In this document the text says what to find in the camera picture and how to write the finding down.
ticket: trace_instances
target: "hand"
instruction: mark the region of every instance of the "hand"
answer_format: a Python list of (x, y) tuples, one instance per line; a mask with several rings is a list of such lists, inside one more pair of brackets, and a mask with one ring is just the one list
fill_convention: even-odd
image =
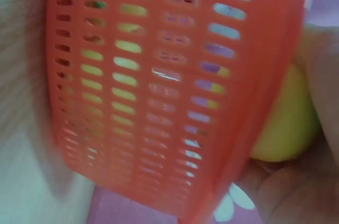
[(293, 161), (251, 161), (237, 184), (265, 224), (339, 223), (339, 29), (306, 26), (296, 62), (307, 74), (324, 133)]

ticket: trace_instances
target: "finger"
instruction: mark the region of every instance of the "finger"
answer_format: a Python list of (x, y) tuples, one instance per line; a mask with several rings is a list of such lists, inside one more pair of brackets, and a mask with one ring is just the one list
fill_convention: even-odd
[(308, 25), (296, 55), (328, 144), (339, 164), (339, 29)]
[(269, 174), (273, 174), (281, 168), (285, 167), (289, 162), (262, 162), (257, 160), (256, 164)]
[(255, 202), (261, 185), (269, 176), (270, 173), (253, 160), (247, 165), (236, 185)]
[(323, 133), (299, 158), (290, 163), (294, 168), (319, 176), (338, 176), (339, 170)]

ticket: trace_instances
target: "plastic basket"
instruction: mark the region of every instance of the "plastic basket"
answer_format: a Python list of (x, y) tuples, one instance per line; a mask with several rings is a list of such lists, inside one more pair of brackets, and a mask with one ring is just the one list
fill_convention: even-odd
[(182, 223), (206, 223), (262, 130), (304, 1), (48, 0), (66, 164)]

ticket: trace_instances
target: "white wall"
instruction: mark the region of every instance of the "white wall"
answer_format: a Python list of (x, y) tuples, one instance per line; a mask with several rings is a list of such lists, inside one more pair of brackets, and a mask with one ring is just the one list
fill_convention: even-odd
[(94, 184), (53, 142), (46, 0), (0, 0), (0, 224), (85, 224)]

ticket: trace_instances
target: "perforated basket side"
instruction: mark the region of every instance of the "perforated basket side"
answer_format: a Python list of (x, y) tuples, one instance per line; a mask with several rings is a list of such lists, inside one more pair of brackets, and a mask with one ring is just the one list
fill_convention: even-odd
[(49, 0), (50, 96), (67, 165), (203, 223), (278, 91), (301, 21), (295, 2)]

